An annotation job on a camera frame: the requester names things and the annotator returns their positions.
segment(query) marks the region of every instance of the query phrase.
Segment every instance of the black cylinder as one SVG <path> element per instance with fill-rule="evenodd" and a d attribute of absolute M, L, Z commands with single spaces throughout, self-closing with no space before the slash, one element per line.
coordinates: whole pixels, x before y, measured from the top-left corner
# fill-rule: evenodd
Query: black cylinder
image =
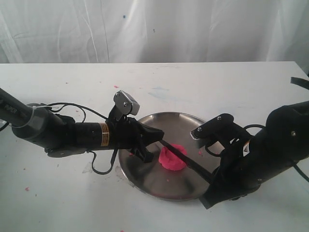
<path fill-rule="evenodd" d="M 0 118 L 13 126 L 23 126 L 31 118 L 32 108 L 0 88 Z"/>

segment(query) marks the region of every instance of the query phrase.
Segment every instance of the round tray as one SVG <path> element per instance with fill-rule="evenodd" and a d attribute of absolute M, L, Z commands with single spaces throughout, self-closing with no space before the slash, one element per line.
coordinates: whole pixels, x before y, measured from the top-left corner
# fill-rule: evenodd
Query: round tray
<path fill-rule="evenodd" d="M 204 121 L 183 113 L 164 112 L 146 116 L 139 122 L 165 132 L 164 140 L 170 144 L 180 144 L 187 150 L 188 157 L 212 172 L 220 164 L 220 158 L 209 155 L 204 147 L 199 149 L 190 131 Z M 127 150 L 119 151 L 120 166 L 124 175 L 139 190 L 151 196 L 169 201 L 185 201 L 200 197 L 209 184 L 192 169 L 185 167 L 180 171 L 170 171 L 158 162 L 162 145 L 157 142 L 147 148 L 154 154 L 151 163 L 143 163 L 139 158 L 130 156 Z M 214 144 L 213 151 L 222 147 Z"/>

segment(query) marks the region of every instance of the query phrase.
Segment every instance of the pink play dough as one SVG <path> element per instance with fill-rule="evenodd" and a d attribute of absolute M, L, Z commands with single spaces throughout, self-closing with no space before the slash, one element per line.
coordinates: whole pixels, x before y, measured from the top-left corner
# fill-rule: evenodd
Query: pink play dough
<path fill-rule="evenodd" d="M 183 146 L 178 144 L 171 145 L 180 152 L 182 152 L 184 155 L 187 155 L 187 151 L 184 149 Z M 160 152 L 159 163 L 161 163 L 164 168 L 172 171 L 179 171 L 187 166 L 185 162 L 183 162 L 180 158 L 174 155 L 174 153 L 172 153 L 166 147 L 163 147 Z"/>

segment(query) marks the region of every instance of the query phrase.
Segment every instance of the white backdrop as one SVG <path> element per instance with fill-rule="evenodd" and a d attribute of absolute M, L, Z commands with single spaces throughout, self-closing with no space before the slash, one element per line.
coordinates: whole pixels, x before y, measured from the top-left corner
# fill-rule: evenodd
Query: white backdrop
<path fill-rule="evenodd" d="M 292 60 L 308 0 L 0 0 L 0 62 Z"/>

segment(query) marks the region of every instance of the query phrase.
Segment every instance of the table surface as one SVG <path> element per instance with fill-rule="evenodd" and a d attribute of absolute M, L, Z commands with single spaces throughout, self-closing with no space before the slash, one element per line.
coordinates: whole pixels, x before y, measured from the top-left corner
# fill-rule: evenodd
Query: table surface
<path fill-rule="evenodd" d="M 137 118 L 175 111 L 208 120 L 230 113 L 241 126 L 265 124 L 272 110 L 307 101 L 309 91 L 290 84 L 291 76 L 307 78 L 294 62 L 0 65 L 1 88 L 23 103 L 74 102 L 107 115 L 122 89 L 139 102 Z M 76 120 L 83 116 L 73 107 L 63 113 Z M 89 113 L 87 121 L 100 119 Z M 98 154 L 97 168 L 107 169 L 111 151 Z M 92 154 L 49 158 L 10 129 L 0 133 L 0 231 L 309 228 L 309 185 L 294 169 L 244 198 L 206 210 L 199 200 L 167 202 L 140 192 L 123 177 L 118 161 L 109 175 L 97 175 L 91 160 Z M 299 166 L 309 173 L 309 159 Z"/>

